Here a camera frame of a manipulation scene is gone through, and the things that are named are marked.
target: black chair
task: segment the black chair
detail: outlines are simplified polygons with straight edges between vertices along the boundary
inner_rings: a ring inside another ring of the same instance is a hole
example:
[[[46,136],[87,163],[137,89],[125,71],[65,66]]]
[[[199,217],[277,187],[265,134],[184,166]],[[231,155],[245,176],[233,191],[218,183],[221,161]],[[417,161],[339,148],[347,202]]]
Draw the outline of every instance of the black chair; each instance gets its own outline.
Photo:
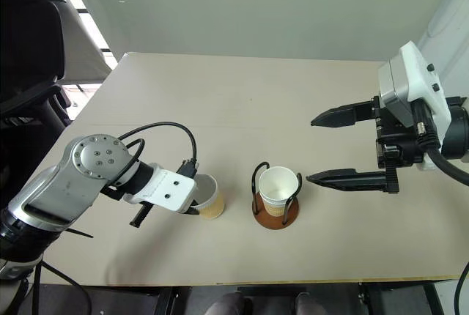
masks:
[[[65,109],[71,103],[56,83],[64,76],[65,60],[54,3],[65,2],[0,0],[0,207],[23,187],[70,124]]]
[[[40,120],[58,138],[70,123],[60,14],[63,0],[1,0],[1,118]]]

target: chair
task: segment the chair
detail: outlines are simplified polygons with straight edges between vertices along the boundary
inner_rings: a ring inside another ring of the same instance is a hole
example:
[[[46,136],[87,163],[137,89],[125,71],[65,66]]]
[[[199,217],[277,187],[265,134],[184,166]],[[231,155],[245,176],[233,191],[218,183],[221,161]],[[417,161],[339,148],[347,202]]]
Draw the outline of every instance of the chair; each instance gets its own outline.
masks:
[[[58,138],[70,123],[56,81],[64,76],[59,11],[52,1],[1,0],[0,114],[40,120]]]

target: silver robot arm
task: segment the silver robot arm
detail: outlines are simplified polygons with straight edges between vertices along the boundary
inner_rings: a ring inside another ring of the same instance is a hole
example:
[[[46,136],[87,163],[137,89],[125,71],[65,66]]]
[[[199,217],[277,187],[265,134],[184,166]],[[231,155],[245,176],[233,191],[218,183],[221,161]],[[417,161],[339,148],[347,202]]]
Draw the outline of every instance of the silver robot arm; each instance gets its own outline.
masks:
[[[143,204],[138,222],[131,223],[136,227],[155,204],[196,213],[191,208],[196,163],[187,160],[178,172],[141,162],[113,136],[72,140],[61,161],[38,174],[1,211],[0,279],[29,274],[44,250],[92,206],[100,192]]]

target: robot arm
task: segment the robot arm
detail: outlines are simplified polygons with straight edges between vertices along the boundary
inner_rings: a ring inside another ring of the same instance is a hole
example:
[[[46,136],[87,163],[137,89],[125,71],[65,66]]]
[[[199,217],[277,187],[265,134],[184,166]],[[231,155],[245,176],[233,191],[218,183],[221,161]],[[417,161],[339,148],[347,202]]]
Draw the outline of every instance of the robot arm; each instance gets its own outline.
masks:
[[[146,164],[131,155],[134,143],[105,134],[72,140],[56,166],[38,174],[1,211],[0,279],[18,279],[29,274],[41,260],[44,250],[67,230],[89,207],[99,193],[142,204],[130,223],[139,227],[153,205],[197,214],[191,207],[196,187],[196,160],[186,160],[178,172]]]
[[[332,108],[311,121],[312,126],[343,127],[357,121],[376,122],[377,163],[384,171],[358,173],[353,168],[329,170],[306,179],[338,190],[399,192],[398,167],[417,163],[434,168],[426,152],[441,147],[446,159],[469,160],[469,100],[445,98],[432,64],[427,64],[413,42],[379,70],[380,95],[371,101]]]

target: person's foot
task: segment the person's foot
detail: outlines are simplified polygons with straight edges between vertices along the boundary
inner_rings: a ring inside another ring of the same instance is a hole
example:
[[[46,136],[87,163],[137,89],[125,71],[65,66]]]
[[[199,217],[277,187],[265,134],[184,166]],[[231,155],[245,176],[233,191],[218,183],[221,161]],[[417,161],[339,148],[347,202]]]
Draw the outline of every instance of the person's foot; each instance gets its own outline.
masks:
[[[205,315],[242,315],[244,296],[241,292],[228,293],[214,302]]]
[[[295,299],[296,315],[327,315],[328,313],[318,304],[309,293],[300,293]]]

